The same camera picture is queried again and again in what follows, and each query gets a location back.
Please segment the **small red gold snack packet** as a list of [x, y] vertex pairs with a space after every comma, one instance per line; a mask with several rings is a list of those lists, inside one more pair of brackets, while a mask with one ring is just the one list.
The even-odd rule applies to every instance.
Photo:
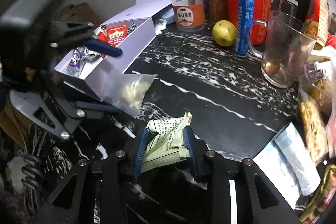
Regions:
[[104, 42], [107, 42], [108, 41], [108, 37], [107, 37], [107, 35], [104, 33], [104, 32], [99, 32], [99, 33], [97, 33], [96, 34], [97, 36], [98, 36], [98, 39], [99, 40], [102, 40], [102, 41], [104, 41]]

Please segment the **purple silver snack packet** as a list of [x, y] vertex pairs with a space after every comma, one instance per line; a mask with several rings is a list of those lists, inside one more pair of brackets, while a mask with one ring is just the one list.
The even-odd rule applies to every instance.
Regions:
[[100, 54], [82, 46], [73, 50], [72, 57], [66, 73], [72, 77], [80, 77], [86, 63], [94, 63], [100, 58]]

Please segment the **large red snack packet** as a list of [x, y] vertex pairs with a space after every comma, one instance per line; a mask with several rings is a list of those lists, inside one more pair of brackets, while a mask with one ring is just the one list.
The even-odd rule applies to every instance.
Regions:
[[108, 27], [106, 30], [107, 42], [112, 47], [117, 47], [127, 37], [127, 24]]

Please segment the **clear bag of nuts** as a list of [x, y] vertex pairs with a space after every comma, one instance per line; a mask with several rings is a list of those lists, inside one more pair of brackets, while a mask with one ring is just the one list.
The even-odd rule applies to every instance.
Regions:
[[104, 102], [135, 118], [143, 99], [157, 75], [114, 74], [104, 87]]

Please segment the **green white paper sachet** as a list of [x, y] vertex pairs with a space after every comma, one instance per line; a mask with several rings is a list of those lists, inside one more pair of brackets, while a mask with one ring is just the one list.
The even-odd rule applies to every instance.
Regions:
[[188, 148], [184, 145], [183, 130], [192, 121], [192, 114], [185, 110], [180, 118], [150, 120], [146, 128], [155, 134], [149, 142], [143, 157], [141, 172], [175, 164], [190, 157]]

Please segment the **black white checkered cloth roll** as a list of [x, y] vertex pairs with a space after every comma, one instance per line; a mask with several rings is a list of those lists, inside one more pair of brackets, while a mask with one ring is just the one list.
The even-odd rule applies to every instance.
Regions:
[[128, 28], [127, 28], [127, 35], [130, 35], [132, 32], [134, 32], [138, 28], [138, 25], [136, 23], [132, 23]]

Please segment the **brown clothes pile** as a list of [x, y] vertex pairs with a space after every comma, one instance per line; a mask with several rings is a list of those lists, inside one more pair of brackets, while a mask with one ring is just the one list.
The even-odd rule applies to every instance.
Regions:
[[67, 22], [91, 22], [95, 28], [102, 24], [96, 12], [86, 2], [59, 9], [54, 13], [53, 19]]

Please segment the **white tissue pack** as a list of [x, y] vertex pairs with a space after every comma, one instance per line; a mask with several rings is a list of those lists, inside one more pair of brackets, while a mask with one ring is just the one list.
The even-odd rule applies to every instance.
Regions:
[[274, 186], [288, 187], [293, 180], [294, 187], [303, 196], [312, 194], [321, 182], [303, 139], [291, 122], [280, 129], [253, 160]]

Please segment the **clear jar orange label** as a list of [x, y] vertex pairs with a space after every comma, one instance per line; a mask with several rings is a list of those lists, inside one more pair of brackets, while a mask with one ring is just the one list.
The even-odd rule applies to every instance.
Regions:
[[185, 32], [197, 32], [205, 24], [203, 0], [171, 0], [177, 28]]

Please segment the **red spice jar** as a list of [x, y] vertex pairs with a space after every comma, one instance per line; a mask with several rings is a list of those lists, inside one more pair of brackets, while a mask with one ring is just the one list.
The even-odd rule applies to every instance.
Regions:
[[209, 0], [210, 25], [228, 19], [228, 0]]

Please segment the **yellow lemon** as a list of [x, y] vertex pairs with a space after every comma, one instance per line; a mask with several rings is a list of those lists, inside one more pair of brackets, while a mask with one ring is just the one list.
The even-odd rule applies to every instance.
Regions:
[[229, 47], [236, 42], [236, 27], [228, 20], [220, 20], [213, 27], [213, 40], [222, 47]]

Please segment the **glass measuring mug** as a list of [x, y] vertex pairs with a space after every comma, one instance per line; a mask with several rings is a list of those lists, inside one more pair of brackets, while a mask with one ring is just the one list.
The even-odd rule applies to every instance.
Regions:
[[[266, 28], [264, 51], [251, 42], [254, 25]], [[268, 20], [252, 20], [244, 30], [249, 50], [261, 59], [261, 72], [273, 86], [288, 88], [302, 73], [314, 48], [317, 35], [308, 32], [308, 25], [281, 11], [271, 11]]]

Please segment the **blue effervescent tablet tube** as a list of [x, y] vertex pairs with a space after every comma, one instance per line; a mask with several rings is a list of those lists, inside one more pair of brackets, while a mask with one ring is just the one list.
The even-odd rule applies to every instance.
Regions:
[[248, 53], [249, 46], [245, 36], [245, 29], [253, 20], [254, 8], [255, 0], [238, 0], [235, 54], [239, 57], [246, 57]]

